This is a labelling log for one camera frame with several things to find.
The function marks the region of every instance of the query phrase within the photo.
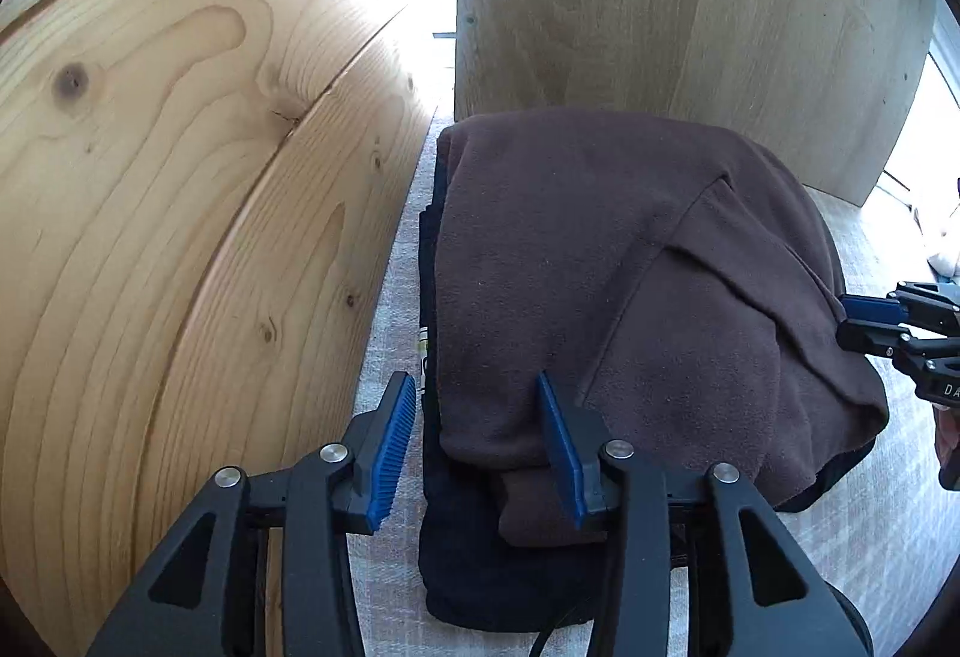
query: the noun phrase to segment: white fabric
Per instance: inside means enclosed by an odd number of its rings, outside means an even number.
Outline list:
[[[416,372],[418,215],[430,201],[436,138],[450,123],[451,99],[434,120],[392,250],[357,391],[356,411],[376,405],[393,370]],[[920,235],[898,202],[875,192],[862,209],[811,192],[833,232],[853,293],[889,291],[897,280],[928,280]],[[877,447],[805,513],[784,522],[820,573],[851,598],[870,625],[877,657],[890,657],[923,617],[960,553],[960,494],[937,483],[928,403],[886,361],[890,427]],[[416,569],[421,429],[411,440],[392,516],[371,538],[350,538],[357,611],[367,654],[525,655],[533,635],[493,635],[444,625],[424,606]],[[685,571],[671,587],[671,657],[686,654]],[[555,633],[544,654],[583,655],[589,625]]]

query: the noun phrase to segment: round metal joint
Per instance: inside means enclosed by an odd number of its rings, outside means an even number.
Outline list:
[[[343,462],[347,458],[349,451],[342,443],[330,443],[320,449],[320,459],[325,462]]]
[[[613,459],[630,459],[634,455],[634,447],[625,440],[607,441],[603,449],[607,456],[611,456]]]
[[[213,482],[221,489],[229,489],[240,483],[241,478],[243,478],[243,473],[240,473],[237,468],[220,468],[213,476]]]
[[[740,480],[740,470],[734,468],[730,462],[720,462],[713,466],[713,477],[720,483],[736,484]]]

